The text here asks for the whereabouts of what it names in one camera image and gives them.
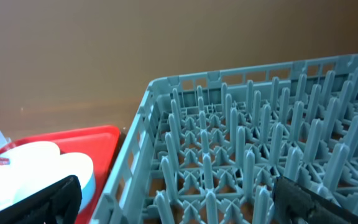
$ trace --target brown wall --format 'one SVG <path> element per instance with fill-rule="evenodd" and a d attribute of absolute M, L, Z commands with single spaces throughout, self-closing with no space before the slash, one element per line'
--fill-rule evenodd
<path fill-rule="evenodd" d="M 128 128 L 154 78 L 356 52 L 354 0 L 0 0 L 0 127 Z"/>

